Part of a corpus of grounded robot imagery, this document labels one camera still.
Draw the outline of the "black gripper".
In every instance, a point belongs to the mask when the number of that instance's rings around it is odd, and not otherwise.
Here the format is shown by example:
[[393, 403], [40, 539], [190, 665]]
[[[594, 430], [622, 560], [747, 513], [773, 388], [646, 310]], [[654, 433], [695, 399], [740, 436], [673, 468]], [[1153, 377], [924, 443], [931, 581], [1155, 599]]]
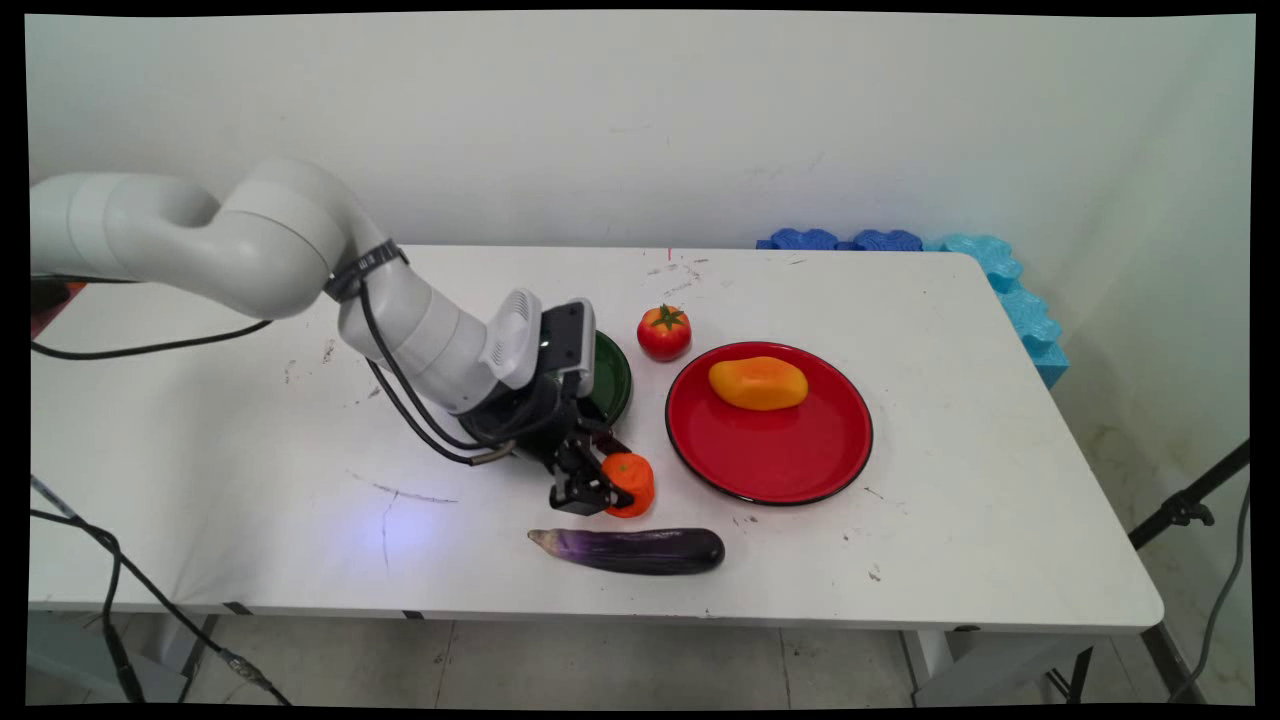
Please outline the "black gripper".
[[[540, 462], [553, 475], [550, 506], [590, 516], [613, 503], [632, 503], [631, 492], [614, 483], [600, 456], [630, 454], [603, 420], [580, 425], [580, 372], [536, 374], [530, 386], [488, 400], [468, 413], [468, 433], [484, 450], [472, 465], [520, 454]], [[584, 443], [585, 434], [588, 445]]]

